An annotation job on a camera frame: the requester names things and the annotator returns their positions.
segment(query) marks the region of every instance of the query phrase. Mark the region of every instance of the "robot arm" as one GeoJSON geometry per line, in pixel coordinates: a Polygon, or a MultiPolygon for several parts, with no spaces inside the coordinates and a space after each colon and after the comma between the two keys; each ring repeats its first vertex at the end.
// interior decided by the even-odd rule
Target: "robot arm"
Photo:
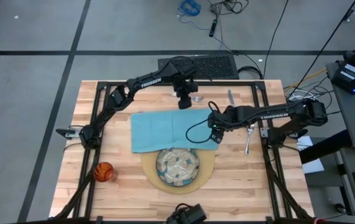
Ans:
{"type": "Polygon", "coordinates": [[[108,120],[111,119],[117,111],[121,111],[129,106],[133,102],[134,95],[137,91],[155,85],[156,83],[171,83],[174,91],[177,93],[177,97],[180,98],[178,107],[180,109],[189,108],[191,106],[189,94],[198,91],[198,84],[193,80],[195,66],[191,61],[190,65],[176,67],[170,63],[172,60],[173,59],[159,71],[129,79],[124,85],[117,86],[116,89],[110,93],[107,105],[100,114],[97,115],[95,120],[81,129],[79,137],[83,147],[85,149],[98,147],[101,130],[108,120]]]}
{"type": "Polygon", "coordinates": [[[269,144],[280,147],[286,135],[299,131],[306,126],[321,126],[328,122],[324,104],[311,99],[281,105],[254,108],[252,106],[228,106],[223,113],[212,110],[208,116],[208,126],[212,129],[211,139],[220,143],[225,131],[248,127],[255,122],[272,118],[291,117],[279,128],[267,130],[269,144]]]}

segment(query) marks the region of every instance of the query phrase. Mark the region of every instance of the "black cable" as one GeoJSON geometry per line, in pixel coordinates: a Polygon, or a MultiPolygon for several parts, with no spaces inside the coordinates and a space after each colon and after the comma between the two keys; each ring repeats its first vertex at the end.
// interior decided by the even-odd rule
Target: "black cable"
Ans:
{"type": "MultiPolygon", "coordinates": [[[[311,84],[305,86],[304,88],[309,87],[309,86],[311,86],[311,85],[314,85],[315,83],[318,83],[318,84],[315,85],[313,88],[311,88],[310,90],[308,90],[307,93],[306,93],[306,95],[303,96],[303,99],[302,99],[302,100],[299,100],[299,101],[303,101],[303,100],[305,99],[305,97],[306,97],[309,93],[311,93],[312,90],[315,90],[316,87],[321,87],[320,85],[321,85],[322,82],[323,82],[324,80],[326,80],[327,78],[328,78],[328,77],[325,77],[325,78],[323,78],[321,81],[313,82],[313,83],[311,83],[311,84]]],[[[286,100],[287,100],[287,101],[288,101],[289,97],[292,95],[292,93],[293,93],[293,92],[291,92],[291,94],[286,97],[286,100]]]]}
{"type": "Polygon", "coordinates": [[[201,121],[201,122],[199,122],[199,123],[197,123],[197,124],[194,124],[193,126],[189,127],[189,128],[186,130],[186,132],[185,132],[185,138],[186,138],[189,142],[195,143],[195,144],[201,144],[201,143],[204,143],[204,142],[209,141],[212,134],[210,134],[209,137],[208,137],[206,140],[203,140],[203,141],[192,141],[192,140],[188,137],[188,132],[189,132],[191,129],[193,129],[193,128],[197,127],[198,125],[203,124],[203,123],[205,123],[205,122],[207,122],[207,121],[208,121],[208,119],[206,119],[206,120],[204,120],[204,121],[201,121]]]}
{"type": "Polygon", "coordinates": [[[256,68],[254,68],[253,66],[243,66],[240,69],[238,69],[238,73],[248,70],[248,71],[252,71],[252,72],[257,73],[260,76],[261,80],[264,79],[262,71],[259,68],[258,64],[253,59],[251,59],[247,54],[240,52],[238,50],[233,50],[231,53],[233,53],[233,54],[235,53],[236,55],[243,55],[243,56],[247,57],[250,61],[252,61],[254,65],[256,65],[256,68]]]}
{"type": "Polygon", "coordinates": [[[246,4],[245,6],[239,2],[238,0],[224,0],[216,3],[212,3],[210,0],[208,0],[210,3],[210,11],[216,16],[216,19],[219,19],[219,16],[222,15],[228,15],[228,14],[239,14],[245,8],[247,5],[249,5],[249,1],[245,0],[246,4]],[[221,11],[223,10],[223,6],[226,8],[227,12],[222,13],[221,11]]]}
{"type": "Polygon", "coordinates": [[[81,143],[80,143],[80,142],[79,142],[79,143],[73,143],[73,144],[70,144],[70,145],[68,145],[68,146],[65,146],[64,152],[65,152],[65,150],[68,149],[69,147],[71,147],[71,146],[76,146],[76,145],[78,145],[78,144],[81,144],[81,143]]]}
{"type": "Polygon", "coordinates": [[[283,11],[282,11],[282,13],[281,13],[281,17],[279,18],[277,27],[275,28],[274,33],[272,34],[272,38],[271,38],[271,43],[270,43],[269,50],[267,51],[267,55],[265,56],[265,60],[264,60],[264,72],[263,72],[263,77],[264,77],[264,78],[265,78],[265,68],[266,68],[266,66],[267,66],[267,59],[269,58],[269,54],[270,54],[270,51],[271,51],[271,46],[272,46],[272,43],[273,43],[273,41],[274,41],[275,34],[277,33],[277,29],[278,29],[278,27],[279,27],[279,24],[281,23],[281,20],[282,20],[284,14],[285,14],[285,10],[286,10],[286,8],[287,8],[288,2],[289,2],[289,0],[287,0],[287,2],[285,3],[284,9],[283,9],[283,11]]]}
{"type": "Polygon", "coordinates": [[[343,215],[348,215],[349,213],[348,212],[346,212],[346,213],[344,213],[344,214],[340,214],[340,215],[337,215],[337,216],[333,216],[333,217],[329,217],[329,218],[323,218],[324,220],[328,220],[328,219],[332,219],[332,218],[338,218],[338,217],[340,217],[340,216],[343,216],[343,215]]]}
{"type": "Polygon", "coordinates": [[[330,102],[329,102],[328,106],[326,106],[326,108],[325,108],[325,109],[328,109],[331,106],[332,101],[333,101],[332,94],[326,88],[323,88],[322,86],[314,86],[314,90],[315,90],[315,88],[321,88],[321,89],[326,91],[324,94],[322,94],[320,96],[323,96],[325,94],[329,94],[330,102]]]}
{"type": "Polygon", "coordinates": [[[217,105],[215,102],[209,101],[209,102],[208,102],[208,106],[209,106],[209,109],[210,109],[211,111],[217,111],[217,112],[221,113],[221,112],[220,112],[220,109],[219,109],[219,107],[218,107],[218,105],[217,105]]]}
{"type": "Polygon", "coordinates": [[[187,208],[191,208],[192,206],[191,205],[187,205],[186,203],[179,203],[176,208],[175,208],[175,211],[178,210],[178,208],[180,208],[182,205],[186,206],[187,208]]]}
{"type": "MultiPolygon", "coordinates": [[[[351,10],[351,8],[355,5],[355,0],[353,1],[353,3],[351,4],[350,8],[347,10],[347,12],[344,14],[346,15],[347,13],[349,13],[349,11],[351,10]]],[[[334,33],[338,30],[339,26],[341,25],[341,23],[345,21],[344,17],[341,18],[339,24],[336,26],[336,28],[334,29],[334,31],[332,32],[331,36],[328,38],[328,40],[326,41],[326,43],[324,44],[324,46],[321,48],[321,50],[318,52],[318,54],[316,55],[313,63],[311,63],[310,68],[308,68],[306,74],[304,74],[303,78],[299,81],[299,83],[296,85],[295,89],[293,90],[293,92],[295,92],[295,90],[297,89],[297,87],[300,86],[300,84],[302,84],[302,82],[304,81],[304,79],[306,78],[306,76],[308,75],[308,72],[310,72],[311,68],[314,66],[315,62],[317,61],[318,57],[322,54],[322,52],[324,51],[325,47],[328,45],[329,41],[332,39],[332,37],[334,36],[334,33]]]]}
{"type": "Polygon", "coordinates": [[[310,84],[308,84],[307,86],[304,86],[304,87],[298,87],[297,89],[304,89],[304,88],[307,88],[307,87],[309,87],[309,86],[312,86],[312,85],[314,85],[314,84],[316,84],[316,83],[319,83],[319,84],[321,84],[324,80],[326,80],[328,77],[325,77],[325,78],[323,78],[321,81],[316,81],[316,82],[313,82],[313,83],[310,83],[310,84]]]}
{"type": "Polygon", "coordinates": [[[337,114],[337,113],[341,113],[341,111],[335,111],[335,112],[332,112],[332,113],[327,113],[326,115],[332,115],[332,114],[337,114]]]}
{"type": "Polygon", "coordinates": [[[263,75],[262,75],[262,72],[259,69],[255,68],[253,66],[246,65],[246,66],[243,66],[240,69],[238,69],[238,73],[241,73],[243,71],[254,72],[254,73],[258,74],[258,76],[260,77],[261,80],[264,79],[263,75]]]}

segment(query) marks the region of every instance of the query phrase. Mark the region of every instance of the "wooden table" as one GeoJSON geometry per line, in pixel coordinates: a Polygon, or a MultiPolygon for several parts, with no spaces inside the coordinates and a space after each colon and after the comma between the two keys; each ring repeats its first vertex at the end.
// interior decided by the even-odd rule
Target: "wooden table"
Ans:
{"type": "MultiPolygon", "coordinates": [[[[285,103],[281,81],[266,80],[264,82],[269,104],[285,103]]],[[[96,81],[82,82],[72,124],[85,125],[90,122],[96,85],[96,81]]],[[[228,89],[232,90],[236,105],[254,106],[249,86],[200,86],[199,92],[191,95],[204,96],[205,99],[199,103],[193,101],[192,108],[207,108],[207,102],[212,100],[219,105],[221,111],[224,111],[229,105],[228,89]]],[[[106,124],[100,162],[112,163],[118,170],[119,177],[114,183],[96,183],[91,219],[95,220],[98,215],[101,215],[104,220],[164,221],[172,214],[175,206],[182,202],[191,205],[200,203],[208,220],[211,221],[262,221],[266,216],[273,216],[258,128],[251,136],[249,156],[244,155],[247,141],[246,129],[238,129],[224,135],[216,151],[212,176],[195,192],[172,195],[157,190],[147,180],[141,168],[140,155],[131,152],[130,117],[131,114],[142,111],[177,110],[178,99],[171,93],[171,86],[151,86],[143,89],[137,92],[131,105],[124,111],[116,113],[106,124]]],[[[258,95],[260,105],[262,105],[260,91],[258,95]]],[[[281,126],[287,121],[288,118],[273,120],[275,126],[281,126]]],[[[68,141],[67,145],[76,142],[79,140],[68,141]]],[[[295,146],[293,141],[287,141],[285,144],[295,146]]],[[[81,145],[69,147],[65,151],[50,216],[56,215],[75,192],[83,151],[81,145]]],[[[280,157],[288,190],[309,215],[313,215],[298,152],[282,148],[280,157]]],[[[275,188],[281,216],[284,217],[282,197],[278,188],[276,186],[275,188]]],[[[83,216],[86,205],[85,195],[81,203],[81,216],[83,216]]]]}

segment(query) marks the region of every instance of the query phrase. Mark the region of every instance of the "small glass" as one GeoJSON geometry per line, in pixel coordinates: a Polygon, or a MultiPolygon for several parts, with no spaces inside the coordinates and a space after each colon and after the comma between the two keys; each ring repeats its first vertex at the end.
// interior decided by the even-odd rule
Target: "small glass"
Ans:
{"type": "Polygon", "coordinates": [[[95,180],[98,182],[114,182],[118,177],[118,172],[108,162],[99,163],[95,169],[95,180]]]}

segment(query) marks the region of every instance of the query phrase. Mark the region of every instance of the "metal fork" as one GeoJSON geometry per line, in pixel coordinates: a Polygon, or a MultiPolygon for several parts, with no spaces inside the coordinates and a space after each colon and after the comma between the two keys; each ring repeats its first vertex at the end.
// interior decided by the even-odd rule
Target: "metal fork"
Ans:
{"type": "Polygon", "coordinates": [[[245,155],[249,155],[249,143],[251,141],[251,134],[254,130],[254,124],[251,124],[248,128],[247,128],[247,144],[246,144],[246,148],[245,148],[245,155]]]}

